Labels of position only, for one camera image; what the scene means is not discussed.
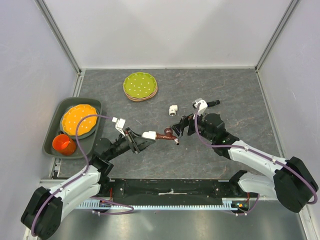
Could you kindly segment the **second white elbow fitting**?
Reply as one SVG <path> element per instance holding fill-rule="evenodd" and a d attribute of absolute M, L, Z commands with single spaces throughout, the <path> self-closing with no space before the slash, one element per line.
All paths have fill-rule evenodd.
<path fill-rule="evenodd" d="M 178 105 L 177 104 L 173 104 L 169 107 L 168 109 L 168 115 L 173 117 L 177 114 L 178 111 Z"/>

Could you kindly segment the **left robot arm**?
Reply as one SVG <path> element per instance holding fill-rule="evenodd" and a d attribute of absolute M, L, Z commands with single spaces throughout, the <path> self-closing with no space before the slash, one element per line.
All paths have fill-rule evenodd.
<path fill-rule="evenodd" d="M 112 159 L 127 151 L 139 153 L 154 144 L 156 138 L 155 131 L 136 134 L 129 128 L 115 142 L 101 138 L 91 160 L 80 172 L 52 188 L 41 186 L 33 192 L 21 223 L 30 229 L 32 236 L 47 240 L 78 205 L 90 197 L 104 197 L 109 193 L 108 175 L 114 166 L 110 162 Z"/>

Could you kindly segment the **white elbow pipe fitting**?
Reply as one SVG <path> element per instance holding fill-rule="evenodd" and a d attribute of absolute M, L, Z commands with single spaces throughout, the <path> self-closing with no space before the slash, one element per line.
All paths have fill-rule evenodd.
<path fill-rule="evenodd" d="M 155 140 L 157 137 L 157 133 L 155 131 L 145 131 L 141 134 L 142 138 Z"/>

